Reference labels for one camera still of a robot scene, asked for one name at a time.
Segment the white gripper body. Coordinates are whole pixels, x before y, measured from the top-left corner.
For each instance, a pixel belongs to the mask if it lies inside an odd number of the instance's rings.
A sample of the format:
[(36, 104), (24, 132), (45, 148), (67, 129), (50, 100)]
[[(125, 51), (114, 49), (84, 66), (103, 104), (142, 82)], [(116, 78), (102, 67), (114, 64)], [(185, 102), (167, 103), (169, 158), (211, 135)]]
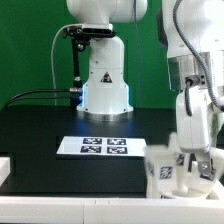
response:
[(210, 100), (205, 90), (189, 90), (191, 116), (187, 115), (185, 93), (176, 99), (177, 139), (182, 152), (207, 153), (210, 148), (208, 106)]

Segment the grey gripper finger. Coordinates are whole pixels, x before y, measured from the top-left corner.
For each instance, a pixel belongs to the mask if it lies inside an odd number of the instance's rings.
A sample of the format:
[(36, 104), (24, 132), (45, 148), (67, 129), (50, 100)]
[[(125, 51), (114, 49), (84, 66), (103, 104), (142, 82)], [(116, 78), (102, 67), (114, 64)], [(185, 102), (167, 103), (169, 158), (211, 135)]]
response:
[(213, 168), (213, 159), (211, 158), (210, 153), (199, 153), (196, 155), (196, 159), (200, 177), (213, 181), (216, 170)]

